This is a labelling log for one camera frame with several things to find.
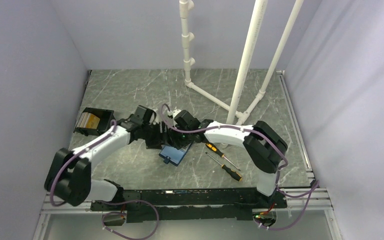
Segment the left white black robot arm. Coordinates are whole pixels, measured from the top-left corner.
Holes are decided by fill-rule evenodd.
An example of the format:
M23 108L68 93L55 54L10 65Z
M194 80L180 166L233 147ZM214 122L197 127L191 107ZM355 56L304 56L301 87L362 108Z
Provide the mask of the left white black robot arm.
M50 204L78 206L84 201L101 201L111 210L124 203L122 187L110 180L93 180L92 173L99 163L134 141L145 140L150 148L160 148L166 124L157 113L139 105L128 118L112 119L109 129L83 146L58 150L52 161L44 187Z

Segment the dark blue card holder wallet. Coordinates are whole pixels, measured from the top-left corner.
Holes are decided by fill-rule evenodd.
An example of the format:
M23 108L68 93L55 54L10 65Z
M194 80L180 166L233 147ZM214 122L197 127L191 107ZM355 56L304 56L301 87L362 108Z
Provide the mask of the dark blue card holder wallet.
M172 164L177 167L182 162L191 146L192 143L180 149L176 149L175 147L165 145L158 155L166 165Z

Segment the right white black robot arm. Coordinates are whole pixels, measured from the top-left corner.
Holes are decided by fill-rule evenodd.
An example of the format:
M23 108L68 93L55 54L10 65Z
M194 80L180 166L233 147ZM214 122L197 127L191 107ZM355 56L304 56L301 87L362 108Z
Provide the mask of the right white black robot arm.
M256 203L267 208L275 201L280 169L288 164L286 142L264 121L251 125L232 125L215 120L198 120L187 110L167 110L167 126L183 141L226 144L244 148L258 169Z

